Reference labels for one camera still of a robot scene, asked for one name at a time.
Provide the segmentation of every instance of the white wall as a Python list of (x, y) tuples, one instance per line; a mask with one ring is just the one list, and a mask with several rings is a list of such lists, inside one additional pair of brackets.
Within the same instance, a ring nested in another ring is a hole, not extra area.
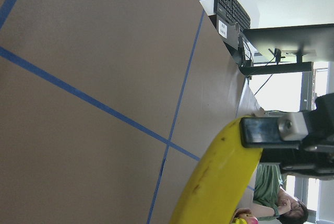
[(317, 220), (326, 220), (334, 223), (334, 181), (320, 181)]
[(259, 27), (281, 27), (334, 22), (332, 0), (256, 0)]

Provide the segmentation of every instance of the person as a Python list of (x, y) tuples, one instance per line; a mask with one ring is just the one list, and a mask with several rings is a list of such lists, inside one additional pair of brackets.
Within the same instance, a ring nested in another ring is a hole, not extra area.
[(284, 190), (277, 165), (258, 165), (250, 210), (258, 220), (277, 218), (282, 224), (303, 224), (308, 218), (305, 204)]

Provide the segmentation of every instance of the hand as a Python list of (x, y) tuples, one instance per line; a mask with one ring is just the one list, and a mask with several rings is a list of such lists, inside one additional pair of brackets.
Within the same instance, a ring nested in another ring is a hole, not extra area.
[(281, 200), (281, 206), (278, 207), (278, 213), (283, 215), (291, 210), (291, 202), (288, 199)]

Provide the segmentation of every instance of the white label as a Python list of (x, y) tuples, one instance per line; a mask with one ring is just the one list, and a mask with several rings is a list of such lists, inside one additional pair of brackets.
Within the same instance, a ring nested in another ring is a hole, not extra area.
[(218, 20), (218, 32), (222, 35), (225, 39), (228, 38), (228, 27), (223, 22)]

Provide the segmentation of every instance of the banana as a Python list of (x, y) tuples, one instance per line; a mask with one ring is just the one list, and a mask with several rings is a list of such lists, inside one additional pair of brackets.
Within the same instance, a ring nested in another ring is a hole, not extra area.
[(241, 145), (240, 119), (213, 140), (186, 184), (170, 224), (229, 224), (261, 158)]

